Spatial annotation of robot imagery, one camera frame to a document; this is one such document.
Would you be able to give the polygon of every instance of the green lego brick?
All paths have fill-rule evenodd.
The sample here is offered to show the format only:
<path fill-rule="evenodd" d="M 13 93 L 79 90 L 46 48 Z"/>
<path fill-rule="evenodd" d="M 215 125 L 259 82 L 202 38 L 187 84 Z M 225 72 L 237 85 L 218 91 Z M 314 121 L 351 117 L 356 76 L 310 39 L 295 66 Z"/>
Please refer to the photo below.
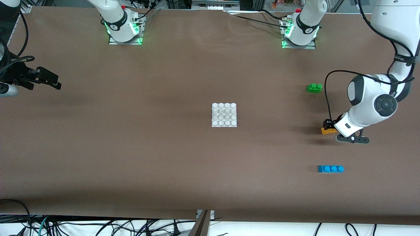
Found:
<path fill-rule="evenodd" d="M 309 93 L 319 93 L 322 91 L 322 84 L 315 84 L 315 83 L 309 84 L 306 87 L 306 91 Z"/>

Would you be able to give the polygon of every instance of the white lego plate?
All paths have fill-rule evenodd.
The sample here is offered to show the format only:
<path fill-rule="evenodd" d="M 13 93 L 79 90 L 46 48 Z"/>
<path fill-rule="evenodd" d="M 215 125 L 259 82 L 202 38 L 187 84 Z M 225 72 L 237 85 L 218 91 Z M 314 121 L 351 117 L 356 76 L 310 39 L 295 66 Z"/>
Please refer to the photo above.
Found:
<path fill-rule="evenodd" d="M 213 103 L 211 127 L 237 127 L 236 103 Z"/>

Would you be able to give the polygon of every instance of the brown tabletop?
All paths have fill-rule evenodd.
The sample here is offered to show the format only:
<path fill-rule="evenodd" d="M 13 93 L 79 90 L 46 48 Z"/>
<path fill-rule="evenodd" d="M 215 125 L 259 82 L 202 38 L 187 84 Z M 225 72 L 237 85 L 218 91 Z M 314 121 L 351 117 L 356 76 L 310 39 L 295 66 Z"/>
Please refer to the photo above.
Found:
<path fill-rule="evenodd" d="M 261 13 L 247 17 L 276 23 Z M 420 222 L 420 83 L 367 145 L 321 135 L 323 83 L 336 69 L 385 73 L 391 44 L 360 15 L 327 14 L 316 50 L 282 49 L 279 30 L 215 10 L 162 10 L 143 45 L 108 45 L 94 8 L 34 7 L 30 67 L 60 76 L 0 99 L 1 198 L 32 213 L 224 220 Z M 24 41 L 20 22 L 10 50 Z M 351 74 L 333 74 L 334 117 Z M 237 128 L 211 104 L 237 103 Z M 317 165 L 342 165 L 319 174 Z M 2 204 L 2 212 L 21 212 Z"/>

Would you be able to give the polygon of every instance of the blue lego brick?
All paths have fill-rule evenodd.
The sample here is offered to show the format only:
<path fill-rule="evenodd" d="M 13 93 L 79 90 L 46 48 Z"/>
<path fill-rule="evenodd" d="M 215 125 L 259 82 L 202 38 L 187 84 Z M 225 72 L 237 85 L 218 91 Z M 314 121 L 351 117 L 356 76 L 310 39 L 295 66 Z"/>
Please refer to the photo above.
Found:
<path fill-rule="evenodd" d="M 343 173 L 344 167 L 342 165 L 319 165 L 318 173 Z"/>

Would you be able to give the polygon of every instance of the teal cable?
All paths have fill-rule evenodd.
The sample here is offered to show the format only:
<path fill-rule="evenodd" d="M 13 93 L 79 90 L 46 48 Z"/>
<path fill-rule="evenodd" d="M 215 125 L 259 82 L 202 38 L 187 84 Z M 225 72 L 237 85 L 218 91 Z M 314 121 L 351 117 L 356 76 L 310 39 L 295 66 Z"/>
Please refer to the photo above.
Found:
<path fill-rule="evenodd" d="M 46 217 L 42 220 L 41 225 L 39 226 L 38 236 L 41 236 L 42 227 L 44 226 L 45 221 L 47 220 L 48 216 L 49 216 L 49 215 L 47 215 L 47 216 L 46 216 Z"/>

